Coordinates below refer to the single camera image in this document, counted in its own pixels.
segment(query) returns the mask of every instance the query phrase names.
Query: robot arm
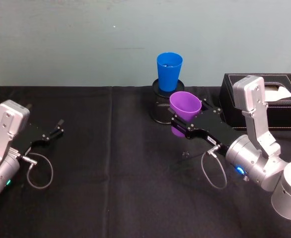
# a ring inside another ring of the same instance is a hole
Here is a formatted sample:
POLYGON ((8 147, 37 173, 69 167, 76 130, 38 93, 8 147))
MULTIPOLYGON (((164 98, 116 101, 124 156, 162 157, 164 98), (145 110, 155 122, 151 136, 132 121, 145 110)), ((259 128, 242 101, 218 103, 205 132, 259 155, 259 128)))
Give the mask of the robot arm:
POLYGON ((61 136, 64 130, 60 121, 52 133, 27 124, 30 111, 11 100, 0 104, 0 193, 19 170, 19 160, 36 161, 26 157, 30 149, 38 144, 45 145, 61 136))
POLYGON ((224 123, 220 111, 205 105, 190 122, 174 115, 171 124, 190 139, 199 137, 266 191, 274 192, 272 205, 291 220, 291 163, 282 160, 280 146, 268 130, 264 79, 247 76, 233 86, 235 106, 245 116, 247 135, 224 123))

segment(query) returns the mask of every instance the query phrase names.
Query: blue led light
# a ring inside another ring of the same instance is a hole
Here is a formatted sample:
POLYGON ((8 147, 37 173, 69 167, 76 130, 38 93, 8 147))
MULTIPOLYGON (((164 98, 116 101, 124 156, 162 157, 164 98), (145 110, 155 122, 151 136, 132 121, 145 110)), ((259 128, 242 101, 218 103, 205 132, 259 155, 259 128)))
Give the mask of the blue led light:
POLYGON ((245 174, 245 171, 241 167, 237 167, 236 170, 242 175, 245 174))

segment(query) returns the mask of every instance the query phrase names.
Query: black tablecloth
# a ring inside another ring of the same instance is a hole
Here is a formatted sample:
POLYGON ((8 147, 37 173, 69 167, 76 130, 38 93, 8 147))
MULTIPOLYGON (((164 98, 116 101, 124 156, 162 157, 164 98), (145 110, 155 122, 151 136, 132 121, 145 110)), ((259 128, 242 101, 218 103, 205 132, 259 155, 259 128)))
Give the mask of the black tablecloth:
MULTIPOLYGON (((187 90, 218 103, 218 87, 187 90)), ((207 183, 200 157, 191 157, 210 146, 155 123, 152 97, 151 87, 0 87, 0 103, 33 105, 30 122, 52 128, 65 120, 64 137, 35 150, 54 166, 52 185, 33 189, 22 166, 0 195, 0 238, 291 238, 291 221, 273 210, 271 194, 228 163, 225 190, 207 183)), ((291 132, 273 135, 290 162, 291 132)), ((216 162, 206 166, 217 182, 216 162)), ((38 173, 45 169, 40 162, 38 173)))

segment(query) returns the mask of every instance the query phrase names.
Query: light blue wall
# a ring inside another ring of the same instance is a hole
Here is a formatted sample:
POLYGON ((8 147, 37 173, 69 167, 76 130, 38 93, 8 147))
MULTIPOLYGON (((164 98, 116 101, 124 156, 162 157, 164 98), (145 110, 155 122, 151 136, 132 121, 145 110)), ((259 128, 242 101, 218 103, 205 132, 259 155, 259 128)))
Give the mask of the light blue wall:
POLYGON ((0 85, 151 85, 165 51, 187 86, 291 72, 291 0, 0 0, 0 85))

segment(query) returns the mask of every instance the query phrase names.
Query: tissue box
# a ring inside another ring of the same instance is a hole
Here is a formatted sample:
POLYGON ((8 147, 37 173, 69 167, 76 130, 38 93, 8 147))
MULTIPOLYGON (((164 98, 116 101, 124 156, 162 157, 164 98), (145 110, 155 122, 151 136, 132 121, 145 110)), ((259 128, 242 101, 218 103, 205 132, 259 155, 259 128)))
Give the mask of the tissue box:
MULTIPOLYGON (((241 110, 235 108, 233 84, 248 75, 264 78, 265 88, 269 86, 285 87, 291 93, 291 74, 242 73, 225 74, 219 94, 219 103, 223 110, 223 120, 237 130, 245 130, 245 117, 241 110)), ((291 97, 268 102, 267 108, 269 130, 291 130, 291 97)))

